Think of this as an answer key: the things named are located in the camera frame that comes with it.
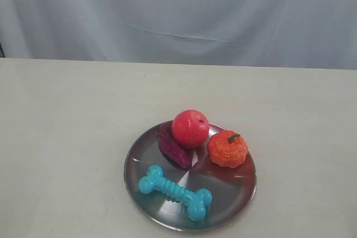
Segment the round steel plate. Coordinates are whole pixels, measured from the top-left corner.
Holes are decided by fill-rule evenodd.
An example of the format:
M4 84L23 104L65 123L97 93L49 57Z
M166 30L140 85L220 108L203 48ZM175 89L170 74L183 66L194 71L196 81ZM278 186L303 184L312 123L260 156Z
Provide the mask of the round steel plate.
M256 171L252 157L237 168L221 167L210 160L207 144L191 151L190 168L182 168L159 149L159 125L145 131L131 146L124 164L126 189L140 211L157 224L175 231L204 232L225 225L252 200L256 190ZM139 180L152 165L163 175L191 191L208 189L213 201L202 221L189 219L187 208L168 195L154 191L148 195L138 189Z

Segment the purple toy sweet potato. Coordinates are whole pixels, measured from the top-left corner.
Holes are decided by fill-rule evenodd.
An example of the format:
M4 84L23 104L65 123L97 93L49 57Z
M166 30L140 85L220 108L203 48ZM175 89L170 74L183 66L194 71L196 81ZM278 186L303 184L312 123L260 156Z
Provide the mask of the purple toy sweet potato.
M180 167L190 168L192 166L192 154L190 151L182 147L173 137L171 125L171 122L166 122L160 125L158 130L159 148L166 157Z

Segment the turquoise toy bone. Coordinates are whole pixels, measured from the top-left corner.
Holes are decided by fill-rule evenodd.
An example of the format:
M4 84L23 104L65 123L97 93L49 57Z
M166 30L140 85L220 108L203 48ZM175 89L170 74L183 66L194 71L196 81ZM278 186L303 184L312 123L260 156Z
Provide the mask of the turquoise toy bone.
M163 176L162 167L158 165L148 168L146 176L138 182L138 189L145 195L158 191L179 201L187 207L188 217L193 221L201 221L205 218L206 208L213 200L211 192L206 188L193 192L167 179Z

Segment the red toy apple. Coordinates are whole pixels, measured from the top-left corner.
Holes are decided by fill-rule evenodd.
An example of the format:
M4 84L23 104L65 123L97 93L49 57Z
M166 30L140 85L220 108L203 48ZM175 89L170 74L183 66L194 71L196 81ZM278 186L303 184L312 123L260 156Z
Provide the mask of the red toy apple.
M185 110L172 121L172 134L175 140L185 148L201 146L209 136L209 121L198 110Z

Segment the orange toy pumpkin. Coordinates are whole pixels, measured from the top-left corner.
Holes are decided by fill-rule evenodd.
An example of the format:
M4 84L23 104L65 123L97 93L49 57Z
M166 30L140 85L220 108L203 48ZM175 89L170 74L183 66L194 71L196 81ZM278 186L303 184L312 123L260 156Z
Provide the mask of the orange toy pumpkin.
M236 168L245 162L248 145L240 134L222 130L210 138L207 151L213 163L221 167Z

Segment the white backdrop curtain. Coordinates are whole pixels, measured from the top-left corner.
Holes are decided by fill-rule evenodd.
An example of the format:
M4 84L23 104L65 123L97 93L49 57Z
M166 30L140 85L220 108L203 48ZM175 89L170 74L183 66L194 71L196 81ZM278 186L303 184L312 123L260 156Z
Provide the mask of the white backdrop curtain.
M1 0L6 57L356 68L356 0Z

